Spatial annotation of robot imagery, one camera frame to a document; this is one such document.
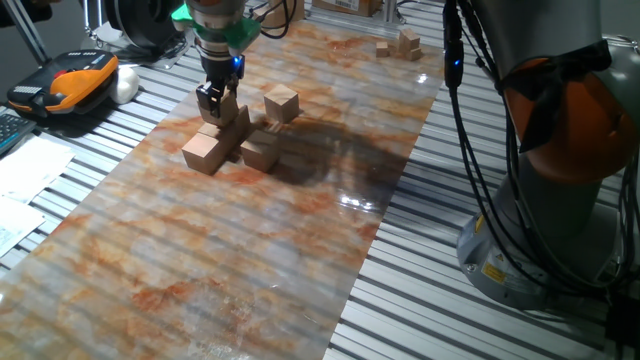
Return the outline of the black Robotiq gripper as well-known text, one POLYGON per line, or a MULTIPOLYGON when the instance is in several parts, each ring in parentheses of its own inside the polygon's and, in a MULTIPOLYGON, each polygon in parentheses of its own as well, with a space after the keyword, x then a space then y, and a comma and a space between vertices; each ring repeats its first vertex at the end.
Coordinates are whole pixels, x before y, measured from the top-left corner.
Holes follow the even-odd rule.
POLYGON ((237 97, 238 86, 244 77, 245 56, 214 59, 201 57, 201 65, 207 82, 196 88, 198 106, 203 113, 219 118, 223 90, 215 84, 228 84, 229 91, 237 97))

